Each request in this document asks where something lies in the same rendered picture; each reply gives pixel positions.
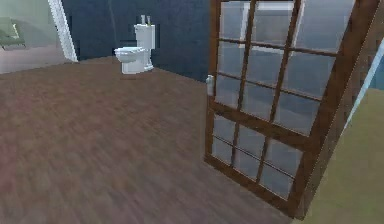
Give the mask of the white toilet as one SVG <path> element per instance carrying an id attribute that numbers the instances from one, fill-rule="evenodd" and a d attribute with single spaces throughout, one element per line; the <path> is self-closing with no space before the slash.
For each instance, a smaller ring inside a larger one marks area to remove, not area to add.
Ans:
<path id="1" fill-rule="evenodd" d="M 121 63 L 121 72 L 125 75 L 138 74 L 154 68 L 151 53 L 156 48 L 155 26 L 136 24 L 134 31 L 136 46 L 120 47 L 114 50 L 116 58 Z"/>

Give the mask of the brown glass-paned room door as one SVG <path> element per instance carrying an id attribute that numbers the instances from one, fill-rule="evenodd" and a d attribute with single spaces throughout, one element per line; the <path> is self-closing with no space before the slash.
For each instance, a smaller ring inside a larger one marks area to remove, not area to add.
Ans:
<path id="1" fill-rule="evenodd" d="M 384 0 L 210 0 L 205 162 L 304 218 L 383 22 Z"/>

